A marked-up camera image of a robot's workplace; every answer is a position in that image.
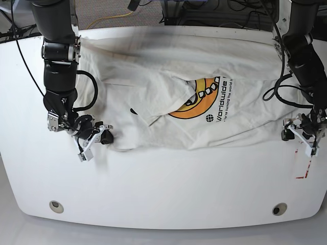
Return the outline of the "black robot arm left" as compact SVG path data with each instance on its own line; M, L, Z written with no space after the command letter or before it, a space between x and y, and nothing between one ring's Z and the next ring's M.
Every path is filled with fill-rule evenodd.
M143 29L89 41L86 68L100 87L99 117L118 150L236 147L326 128L326 74L310 31L318 4L284 1L278 44ZM281 130L281 121L286 126Z

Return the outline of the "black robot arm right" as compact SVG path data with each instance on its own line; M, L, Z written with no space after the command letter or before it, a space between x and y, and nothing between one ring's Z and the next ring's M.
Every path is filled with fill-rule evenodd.
M121 151L195 149L274 140L294 113L263 100L282 67L271 45L161 28L81 38L70 1L31 6L51 131Z

